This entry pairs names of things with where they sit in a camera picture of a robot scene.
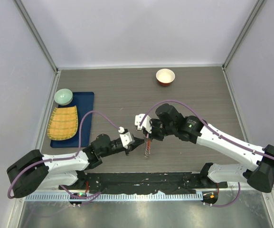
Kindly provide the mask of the red plastic handle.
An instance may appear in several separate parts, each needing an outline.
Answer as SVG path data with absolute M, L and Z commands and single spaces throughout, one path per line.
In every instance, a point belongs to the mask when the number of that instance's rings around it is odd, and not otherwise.
M 150 153 L 150 151 L 151 151 L 151 141 L 148 140 L 148 141 L 147 141 L 147 145 L 146 145 L 146 152 L 147 152 L 147 153 Z

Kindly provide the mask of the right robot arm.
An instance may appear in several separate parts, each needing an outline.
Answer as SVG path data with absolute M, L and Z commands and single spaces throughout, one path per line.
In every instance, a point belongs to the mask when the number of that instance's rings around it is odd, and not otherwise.
M 199 182 L 209 188 L 221 182 L 247 183 L 252 188 L 270 193 L 274 185 L 274 146 L 261 147 L 230 136 L 198 116 L 184 117 L 177 109 L 162 104 L 155 111 L 157 118 L 146 114 L 135 117 L 137 130 L 150 139 L 163 141 L 174 135 L 184 142 L 191 142 L 211 148 L 231 159 L 235 164 L 220 165 L 206 163 L 199 173 Z

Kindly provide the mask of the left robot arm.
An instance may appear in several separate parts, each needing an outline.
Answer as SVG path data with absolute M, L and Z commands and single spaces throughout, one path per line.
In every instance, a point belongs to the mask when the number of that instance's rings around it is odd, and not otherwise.
M 7 168 L 10 187 L 9 199 L 23 198 L 39 187 L 54 185 L 73 186 L 79 190 L 85 186 L 86 178 L 80 173 L 102 164 L 102 158 L 120 152 L 126 155 L 144 144 L 145 140 L 127 132 L 116 140 L 100 134 L 89 146 L 76 153 L 47 155 L 35 149 L 28 152 Z

